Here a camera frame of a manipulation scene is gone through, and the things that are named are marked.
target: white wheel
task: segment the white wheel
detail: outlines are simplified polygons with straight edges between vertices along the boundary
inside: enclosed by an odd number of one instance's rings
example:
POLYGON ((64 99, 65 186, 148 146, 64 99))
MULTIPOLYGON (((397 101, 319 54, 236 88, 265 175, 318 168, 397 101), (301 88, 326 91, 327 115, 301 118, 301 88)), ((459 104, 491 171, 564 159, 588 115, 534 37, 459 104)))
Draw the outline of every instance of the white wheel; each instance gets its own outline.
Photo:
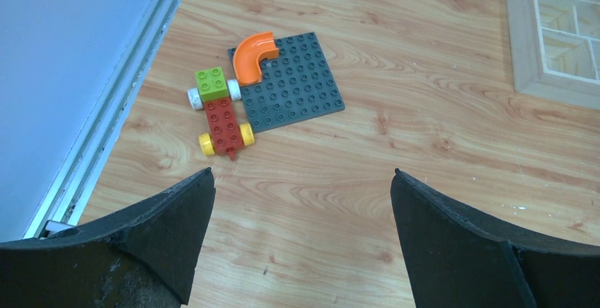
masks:
POLYGON ((190 105, 194 110, 201 110, 204 107, 197 87, 187 90, 187 98, 190 100, 190 105))
POLYGON ((242 99, 242 93, 237 79, 229 79, 227 81, 227 89, 229 90, 229 96, 232 101, 239 101, 242 99))

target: toy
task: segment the toy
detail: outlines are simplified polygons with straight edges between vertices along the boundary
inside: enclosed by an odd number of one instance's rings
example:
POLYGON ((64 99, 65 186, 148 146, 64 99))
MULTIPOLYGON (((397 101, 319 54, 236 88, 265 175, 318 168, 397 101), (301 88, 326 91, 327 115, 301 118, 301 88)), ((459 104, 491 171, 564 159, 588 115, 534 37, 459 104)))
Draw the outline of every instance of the toy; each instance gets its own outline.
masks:
MULTIPOLYGON (((275 40, 279 57, 260 63, 262 83, 242 86, 254 133, 345 109, 315 33, 275 40)), ((239 49, 230 49, 235 60, 239 49)))
POLYGON ((241 99, 238 83, 235 79, 225 82, 221 67, 196 72, 196 80, 198 87, 188 90, 187 97, 192 108, 206 110, 210 133, 198 137, 202 153, 226 154, 233 161, 236 151, 254 144, 252 127, 248 123, 238 126, 231 104, 241 99))
POLYGON ((259 63, 278 56, 279 50, 275 46, 273 32, 259 33, 246 38, 233 56, 233 70, 239 85, 260 83, 262 73, 259 63))

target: dark gray baseplate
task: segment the dark gray baseplate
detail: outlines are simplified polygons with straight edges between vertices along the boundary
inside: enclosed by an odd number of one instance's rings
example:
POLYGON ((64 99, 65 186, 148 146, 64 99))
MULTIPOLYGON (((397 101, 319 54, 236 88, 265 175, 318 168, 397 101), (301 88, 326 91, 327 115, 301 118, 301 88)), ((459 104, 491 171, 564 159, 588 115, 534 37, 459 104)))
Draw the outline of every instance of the dark gray baseplate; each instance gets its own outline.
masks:
MULTIPOLYGON (((254 133, 346 108, 314 32, 275 40, 277 59, 260 63, 262 82, 241 87, 254 133)), ((228 50, 233 59, 234 48, 228 50)))

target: table surface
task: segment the table surface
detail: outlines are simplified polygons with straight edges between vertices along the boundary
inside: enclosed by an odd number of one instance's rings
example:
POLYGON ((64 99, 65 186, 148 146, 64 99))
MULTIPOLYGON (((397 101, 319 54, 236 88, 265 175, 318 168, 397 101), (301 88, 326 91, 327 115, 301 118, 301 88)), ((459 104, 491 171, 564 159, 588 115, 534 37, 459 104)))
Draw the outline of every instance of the table surface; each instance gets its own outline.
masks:
POLYGON ((514 92, 505 0, 183 0, 81 223, 208 166, 191 307, 414 307, 394 168, 600 245, 600 112, 514 92), (226 50, 266 30, 315 31, 346 109, 261 132, 235 162, 205 157, 194 72, 232 78, 226 50))

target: red lego brick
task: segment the red lego brick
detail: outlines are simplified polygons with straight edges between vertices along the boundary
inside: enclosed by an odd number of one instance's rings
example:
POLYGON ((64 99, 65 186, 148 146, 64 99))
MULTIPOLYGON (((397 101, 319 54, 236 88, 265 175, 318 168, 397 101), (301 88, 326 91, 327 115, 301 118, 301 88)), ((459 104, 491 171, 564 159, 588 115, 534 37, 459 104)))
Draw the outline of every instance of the red lego brick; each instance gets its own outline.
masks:
POLYGON ((204 109, 214 151, 217 154, 229 155, 233 161, 236 158, 236 150, 243 149, 244 144, 231 100, 227 97, 207 101, 204 109))

